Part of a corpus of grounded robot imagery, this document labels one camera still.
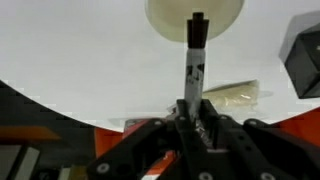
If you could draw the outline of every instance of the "white surface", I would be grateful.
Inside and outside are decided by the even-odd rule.
[[[31,147],[28,147],[14,179],[16,180],[31,179],[31,175],[38,161],[39,155],[40,155],[40,151]]]
[[[184,92],[186,46],[162,38],[144,0],[0,0],[0,79],[83,122],[122,130],[125,118],[165,116]],[[298,100],[278,57],[291,18],[319,0],[247,0],[207,43],[204,88],[258,79],[266,122],[317,107]]]

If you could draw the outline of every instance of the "orange panel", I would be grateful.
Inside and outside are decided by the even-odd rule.
[[[59,140],[60,137],[42,126],[0,126],[1,140]]]
[[[281,130],[320,146],[320,108],[277,124]]]
[[[148,172],[148,175],[161,174],[175,159],[174,151],[168,151],[162,161],[155,164]]]
[[[122,140],[122,133],[119,132],[95,128],[94,133],[97,157],[100,157]]]

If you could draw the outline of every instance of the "marker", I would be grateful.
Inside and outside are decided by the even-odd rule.
[[[193,13],[192,20],[188,20],[187,24],[188,51],[184,99],[188,106],[191,122],[199,119],[202,99],[206,56],[204,48],[209,25],[209,20],[204,19],[203,16],[202,12]]]

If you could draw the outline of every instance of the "black object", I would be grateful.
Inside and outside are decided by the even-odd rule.
[[[203,49],[207,41],[209,20],[203,19],[202,12],[193,13],[193,19],[188,20],[188,47]]]
[[[167,150],[178,158],[160,180],[318,180],[320,148],[259,120],[244,125],[202,100],[200,118],[213,149],[191,123],[185,100],[174,121],[151,119],[87,169],[89,180],[141,179]]]
[[[1,138],[2,144],[27,143],[41,151],[36,171],[60,167],[62,164],[86,165],[95,159],[94,126],[59,114],[17,92],[0,81],[0,126],[47,127],[60,136],[57,141],[12,141]]]
[[[300,99],[320,97],[320,24],[297,36],[285,66]]]
[[[34,174],[32,180],[57,180],[59,173],[58,169],[41,169]]]

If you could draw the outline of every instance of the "dark floor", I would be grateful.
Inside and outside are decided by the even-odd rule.
[[[95,157],[93,127],[51,111],[0,81],[0,126],[46,126],[62,140],[30,142],[40,149],[38,168],[86,165]]]

